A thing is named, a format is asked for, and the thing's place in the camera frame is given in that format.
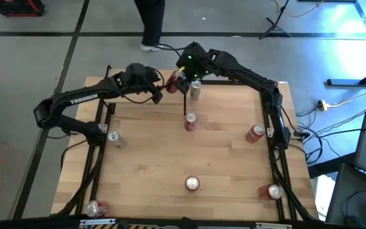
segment person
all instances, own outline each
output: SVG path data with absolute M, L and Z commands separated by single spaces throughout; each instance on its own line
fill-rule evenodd
M 140 48 L 144 51 L 158 51 L 162 33 L 163 15 L 165 14 L 165 0 L 134 0 L 140 18 L 144 23 L 144 36 Z

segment concrete floor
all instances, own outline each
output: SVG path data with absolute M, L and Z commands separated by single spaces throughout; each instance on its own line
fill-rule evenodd
M 83 0 L 44 0 L 46 15 L 41 18 L 6 18 L 0 15 L 0 32 L 72 32 L 76 27 Z M 168 0 L 165 12 L 165 32 L 264 32 L 269 24 L 266 17 L 276 18 L 274 1 L 238 0 L 230 4 L 223 0 Z M 366 1 L 360 0 L 366 13 Z M 194 10 L 186 9 L 187 5 Z M 290 0 L 288 11 L 300 14 L 315 3 Z M 301 18 L 284 15 L 281 26 L 288 32 L 334 32 L 366 34 L 359 14 L 351 3 L 323 3 Z M 90 1 L 82 32 L 140 32 L 142 23 L 132 1 Z M 62 70 L 69 47 L 69 37 L 0 37 L 0 142 L 15 150 L 7 158 L 20 158 L 17 169 L 24 171 L 29 161 L 39 129 L 32 109 L 49 97 Z M 311 108 L 318 99 L 338 103 L 366 92 L 357 88 L 328 88 L 327 78 L 366 76 L 366 39 L 324 38 L 213 38 L 164 37 L 162 42 L 181 47 L 192 41 L 205 48 L 225 50 L 241 64 L 278 81 L 289 81 L 296 111 Z M 141 62 L 158 69 L 172 69 L 177 57 L 173 52 L 146 53 L 139 49 L 138 37 L 80 37 L 74 51 L 63 90 L 83 86 L 87 76 L 103 76 L 107 64 L 124 68 L 131 62 Z M 320 129 L 357 113 L 366 106 L 366 96 L 327 112 L 319 112 L 313 129 Z M 76 107 L 65 111 L 74 116 Z M 307 123 L 309 118 L 301 118 Z M 362 117 L 338 130 L 359 128 Z M 53 129 L 50 135 L 62 135 Z M 355 150 L 358 132 L 332 135 L 332 147 L 341 155 Z M 68 139 L 48 140 L 24 217 L 47 216 L 60 176 L 60 155 Z M 305 150 L 318 147 L 311 141 Z M 336 157 L 324 145 L 320 162 Z M 17 181 L 19 177 L 7 176 Z M 1 189 L 0 219 L 9 217 L 17 189 Z

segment table leg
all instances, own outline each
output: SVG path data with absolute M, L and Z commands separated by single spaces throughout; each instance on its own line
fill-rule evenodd
M 339 158 L 335 158 L 323 163 L 317 163 L 315 165 L 309 166 L 308 169 L 310 179 L 313 179 L 315 177 L 324 174 L 329 174 L 331 172 L 337 172 L 339 170 L 340 165 L 343 163 L 347 165 L 353 165 L 354 159 L 355 159 L 355 153 L 350 153 Z

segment tripod stand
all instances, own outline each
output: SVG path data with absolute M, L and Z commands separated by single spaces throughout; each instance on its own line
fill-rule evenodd
M 273 21 L 270 18 L 266 18 L 266 20 L 268 20 L 268 22 L 271 23 L 271 27 L 262 36 L 260 36 L 259 39 L 264 39 L 273 30 L 282 31 L 282 33 L 284 33 L 286 36 L 288 36 L 290 38 L 292 37 L 292 35 L 290 35 L 288 32 L 284 31 L 281 27 L 278 26 L 279 19 L 280 19 L 280 17 L 282 17 L 283 12 L 286 10 L 286 5 L 288 2 L 289 2 L 289 0 L 286 0 L 285 5 L 280 8 L 280 14 L 279 14 L 278 19 L 276 19 L 275 23 L 273 23 Z

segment wooden table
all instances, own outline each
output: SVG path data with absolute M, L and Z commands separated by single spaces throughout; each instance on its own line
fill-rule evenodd
M 171 73 L 161 72 L 166 77 Z M 85 86 L 101 79 L 87 77 Z M 297 125 L 289 85 L 280 82 L 279 88 L 283 107 Z M 142 101 L 149 96 L 130 97 Z M 164 91 L 157 105 L 152 101 L 133 104 L 122 98 L 109 102 L 116 102 L 109 130 L 118 131 L 128 146 L 116 149 L 108 142 L 105 147 L 97 200 L 110 203 L 107 216 L 278 220 L 275 202 L 262 201 L 257 196 L 258 187 L 272 183 L 266 137 L 255 144 L 246 142 L 244 137 L 253 124 L 264 123 L 259 92 L 248 86 L 203 85 L 199 101 L 187 97 L 187 111 L 198 114 L 194 132 L 184 130 L 180 93 Z M 80 104 L 76 118 L 94 120 L 97 106 L 98 100 Z M 72 136 L 69 145 L 84 139 L 81 134 Z M 302 146 L 296 140 L 291 140 L 291 144 Z M 67 152 L 52 212 L 61 210 L 79 188 L 87 149 L 84 143 Z M 286 156 L 293 191 L 317 218 L 304 153 L 289 147 Z M 199 190 L 192 193 L 184 186 L 190 175 L 198 176 L 201 183 Z M 89 196 L 87 191 L 85 204 Z M 289 218 L 285 197 L 283 205 Z

